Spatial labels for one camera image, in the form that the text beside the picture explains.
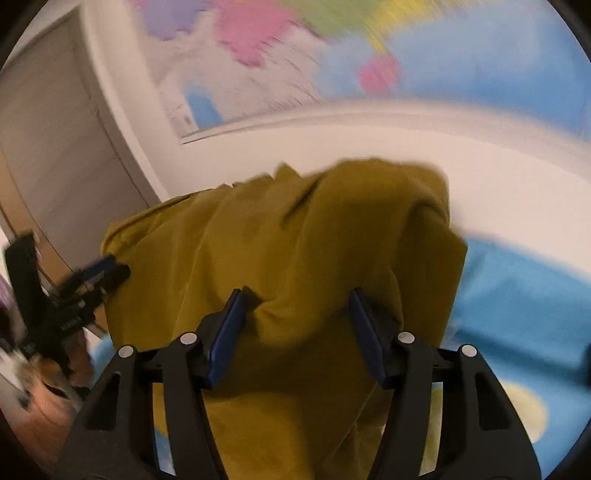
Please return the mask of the person left hand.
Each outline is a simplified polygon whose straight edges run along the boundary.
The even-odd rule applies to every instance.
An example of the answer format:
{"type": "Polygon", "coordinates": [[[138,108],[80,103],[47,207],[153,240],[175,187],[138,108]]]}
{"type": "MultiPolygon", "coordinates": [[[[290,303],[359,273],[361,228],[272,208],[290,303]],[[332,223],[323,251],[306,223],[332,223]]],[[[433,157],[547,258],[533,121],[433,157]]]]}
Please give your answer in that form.
{"type": "Polygon", "coordinates": [[[1,352],[1,477],[50,479],[80,403],[66,395],[50,359],[18,362],[1,352]]]}

